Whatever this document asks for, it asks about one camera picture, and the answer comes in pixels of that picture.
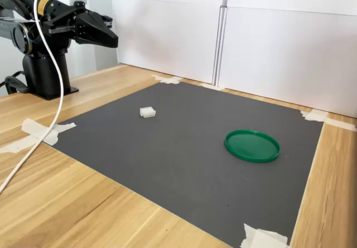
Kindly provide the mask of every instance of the green plastic lid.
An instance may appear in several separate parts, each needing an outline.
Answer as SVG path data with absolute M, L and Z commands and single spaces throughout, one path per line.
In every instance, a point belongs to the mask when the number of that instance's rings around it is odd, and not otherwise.
M 262 132 L 237 130 L 230 132 L 224 141 L 226 149 L 234 156 L 253 163 L 268 163 L 280 154 L 278 141 Z

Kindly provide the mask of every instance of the white cable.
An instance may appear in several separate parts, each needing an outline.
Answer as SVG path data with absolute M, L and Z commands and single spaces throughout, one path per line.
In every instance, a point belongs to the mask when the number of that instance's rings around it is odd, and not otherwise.
M 44 34 L 42 33 L 41 30 L 41 25 L 40 22 L 38 21 L 38 16 L 37 16 L 37 2 L 38 0 L 34 0 L 33 2 L 33 14 L 35 15 L 35 21 L 36 21 L 36 26 L 38 28 L 38 32 L 41 35 L 42 41 L 44 42 L 47 51 L 49 52 L 52 61 L 55 64 L 57 73 L 58 73 L 58 77 L 60 79 L 60 89 L 61 89 L 61 97 L 60 97 L 60 105 L 58 106 L 58 110 L 56 113 L 56 116 L 54 118 L 54 120 L 52 121 L 50 127 L 47 129 L 47 131 L 44 133 L 44 135 L 38 140 L 38 142 L 32 147 L 32 149 L 26 154 L 25 157 L 23 157 L 23 159 L 16 165 L 16 167 L 13 169 L 13 171 L 10 173 L 10 175 L 6 178 L 6 180 L 4 181 L 4 183 L 1 185 L 0 187 L 0 194 L 2 193 L 2 191 L 4 190 L 4 188 L 7 186 L 7 184 L 10 182 L 11 178 L 16 174 L 17 170 L 22 166 L 22 164 L 28 159 L 28 157 L 30 157 L 30 155 L 33 153 L 33 151 L 39 146 L 39 144 L 43 141 L 43 139 L 45 139 L 45 137 L 50 133 L 50 131 L 52 130 L 53 126 L 55 125 L 58 116 L 60 115 L 61 112 L 61 108 L 62 108 L 62 103 L 63 103 L 63 80 L 62 80 L 62 75 L 61 75 L 61 71 L 60 68 L 56 62 L 56 59 L 54 57 L 54 55 L 52 54 L 49 45 L 47 44 L 47 41 L 45 39 Z

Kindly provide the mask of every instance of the small white block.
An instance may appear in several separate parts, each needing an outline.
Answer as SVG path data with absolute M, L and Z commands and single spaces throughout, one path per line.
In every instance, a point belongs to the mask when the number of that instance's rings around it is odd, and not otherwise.
M 156 111 L 152 107 L 140 108 L 140 116 L 142 116 L 144 118 L 154 117 L 155 114 L 156 114 Z

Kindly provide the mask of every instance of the wooden tabletop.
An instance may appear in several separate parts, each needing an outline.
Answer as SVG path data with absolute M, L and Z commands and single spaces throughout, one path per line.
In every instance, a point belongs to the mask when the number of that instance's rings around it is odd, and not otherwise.
M 166 74 L 122 65 L 71 81 L 58 122 L 100 107 Z M 200 85 L 200 82 L 183 80 Z M 225 89 L 286 107 L 310 108 Z M 0 147 L 28 134 L 26 118 L 49 126 L 58 99 L 0 98 Z M 357 120 L 333 113 L 335 120 Z M 29 149 L 0 154 L 0 183 Z M 357 133 L 324 124 L 291 241 L 293 248 L 357 247 Z M 169 211 L 41 144 L 0 195 L 0 247 L 226 247 Z

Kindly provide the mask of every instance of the gray mat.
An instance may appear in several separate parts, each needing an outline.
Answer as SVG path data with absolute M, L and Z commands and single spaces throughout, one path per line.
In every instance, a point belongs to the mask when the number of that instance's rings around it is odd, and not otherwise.
M 152 106 L 154 118 L 139 108 Z M 186 83 L 158 83 L 71 118 L 54 148 L 234 247 L 243 224 L 292 236 L 322 122 L 300 111 Z M 271 163 L 237 159 L 225 135 L 252 129 L 282 147 Z

